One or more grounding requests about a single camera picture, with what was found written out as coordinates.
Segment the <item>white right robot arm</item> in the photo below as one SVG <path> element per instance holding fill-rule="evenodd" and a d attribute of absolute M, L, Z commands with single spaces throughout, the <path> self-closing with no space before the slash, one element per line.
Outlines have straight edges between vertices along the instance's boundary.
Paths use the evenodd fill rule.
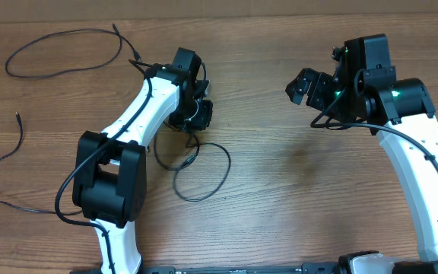
<path fill-rule="evenodd" d="M 334 48 L 333 74 L 304 68 L 285 91 L 318 110 L 313 128 L 367 128 L 394 167 L 417 236 L 416 260 L 360 251 L 341 256 L 332 273 L 438 273 L 438 121 L 425 84 L 398 79 L 385 34 Z"/>

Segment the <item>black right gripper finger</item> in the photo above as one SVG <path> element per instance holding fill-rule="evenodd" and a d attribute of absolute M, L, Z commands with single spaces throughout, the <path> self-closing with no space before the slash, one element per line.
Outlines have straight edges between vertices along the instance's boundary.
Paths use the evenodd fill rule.
<path fill-rule="evenodd" d="M 307 84 L 292 84 L 288 85 L 285 88 L 285 92 L 287 96 L 290 98 L 290 101 L 296 105 L 300 105 L 303 97 L 308 91 Z"/>
<path fill-rule="evenodd" d="M 303 68 L 296 78 L 294 84 L 295 89 L 309 90 L 310 88 L 315 87 L 320 75 L 321 73 L 314 69 Z"/>

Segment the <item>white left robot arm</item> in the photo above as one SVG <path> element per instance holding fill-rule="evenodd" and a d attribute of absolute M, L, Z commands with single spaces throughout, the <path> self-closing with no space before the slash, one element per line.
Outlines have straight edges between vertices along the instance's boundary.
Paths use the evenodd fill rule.
<path fill-rule="evenodd" d="M 113 124 L 78 141 L 72 202 L 98 234 L 101 273 L 137 273 L 135 220 L 147 191 L 146 148 L 163 121 L 182 132 L 209 126 L 209 81 L 197 78 L 201 58 L 178 48 L 170 64 L 144 70 L 138 96 Z"/>

